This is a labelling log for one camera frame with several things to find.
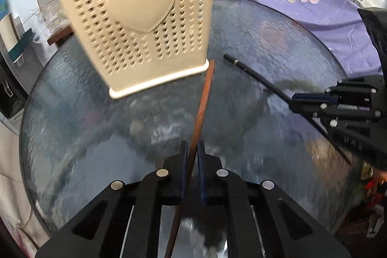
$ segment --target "glass table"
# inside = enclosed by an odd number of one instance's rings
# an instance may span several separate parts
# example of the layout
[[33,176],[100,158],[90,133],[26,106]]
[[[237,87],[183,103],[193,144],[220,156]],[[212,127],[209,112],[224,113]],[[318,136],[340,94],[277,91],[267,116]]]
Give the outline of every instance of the glass table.
[[[247,0],[214,0],[208,59],[216,69],[202,138],[209,154],[243,179],[270,179],[325,228],[351,204],[361,161],[348,165],[303,117],[223,60],[229,53],[291,96],[322,92],[346,74],[310,32]],[[50,233],[114,180],[131,183],[190,141],[205,74],[119,100],[94,70],[76,37],[40,74],[28,99],[20,161],[30,202]],[[200,205],[197,168],[174,257],[226,257],[225,215]],[[174,209],[164,207],[163,257]]]

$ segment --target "plastic bag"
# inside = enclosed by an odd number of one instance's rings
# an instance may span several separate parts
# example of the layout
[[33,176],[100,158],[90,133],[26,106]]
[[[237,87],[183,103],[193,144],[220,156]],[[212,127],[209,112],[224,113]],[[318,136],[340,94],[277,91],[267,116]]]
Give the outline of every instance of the plastic bag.
[[37,16],[41,25],[41,28],[32,39],[35,43],[47,41],[55,32],[70,24],[61,4],[57,0],[52,1],[44,8],[40,8],[32,15]]

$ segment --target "heart emblem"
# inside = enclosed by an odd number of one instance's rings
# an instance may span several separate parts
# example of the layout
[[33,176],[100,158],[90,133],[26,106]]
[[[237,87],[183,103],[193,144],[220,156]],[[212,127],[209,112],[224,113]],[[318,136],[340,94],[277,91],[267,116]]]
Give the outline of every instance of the heart emblem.
[[175,0],[107,0],[108,13],[126,29],[150,33],[167,16]]

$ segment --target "beige plastic basket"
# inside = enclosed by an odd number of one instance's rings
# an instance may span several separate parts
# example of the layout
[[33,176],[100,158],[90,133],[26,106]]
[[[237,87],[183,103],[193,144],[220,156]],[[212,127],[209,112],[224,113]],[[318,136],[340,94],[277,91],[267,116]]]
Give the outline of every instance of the beige plastic basket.
[[212,0],[60,0],[112,98],[208,68]]

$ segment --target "purple tablecloth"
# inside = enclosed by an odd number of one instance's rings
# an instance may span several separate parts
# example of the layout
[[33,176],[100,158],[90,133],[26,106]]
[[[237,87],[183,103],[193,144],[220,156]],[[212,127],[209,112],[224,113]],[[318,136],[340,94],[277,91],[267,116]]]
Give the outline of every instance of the purple tablecloth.
[[288,15],[318,37],[349,77],[381,73],[380,61],[357,6],[349,0],[252,0]]

